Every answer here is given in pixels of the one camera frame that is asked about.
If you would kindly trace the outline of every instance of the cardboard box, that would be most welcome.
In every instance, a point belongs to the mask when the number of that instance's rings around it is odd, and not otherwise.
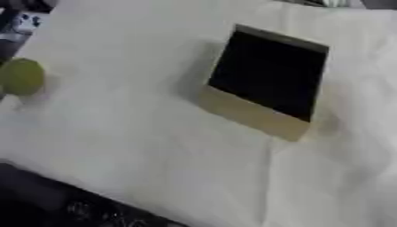
[[[199,104],[290,141],[309,128],[329,48],[236,25]]]

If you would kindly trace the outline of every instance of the tennis ball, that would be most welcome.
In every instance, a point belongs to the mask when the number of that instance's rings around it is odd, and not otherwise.
[[[29,96],[44,84],[44,69],[31,59],[14,59],[0,68],[0,86],[6,94]]]

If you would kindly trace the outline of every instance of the wrinkled fabric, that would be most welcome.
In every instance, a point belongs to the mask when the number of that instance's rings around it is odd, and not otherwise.
[[[310,132],[272,157],[266,227],[397,225],[397,13],[270,3],[247,23],[331,47]]]

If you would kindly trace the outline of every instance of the white cloth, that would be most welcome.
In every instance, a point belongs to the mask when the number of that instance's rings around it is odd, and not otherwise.
[[[0,113],[0,158],[192,226],[395,226],[396,13],[257,3],[61,2],[19,54],[49,81]],[[236,21],[330,45],[299,143],[187,99]]]
[[[271,3],[247,23],[331,47],[312,130],[274,151],[264,226],[397,226],[397,13]]]

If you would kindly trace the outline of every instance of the table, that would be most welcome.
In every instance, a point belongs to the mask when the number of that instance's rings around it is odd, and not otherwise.
[[[192,98],[261,2],[61,2],[19,53],[48,83],[0,113],[0,158],[193,226],[260,226],[270,138]]]

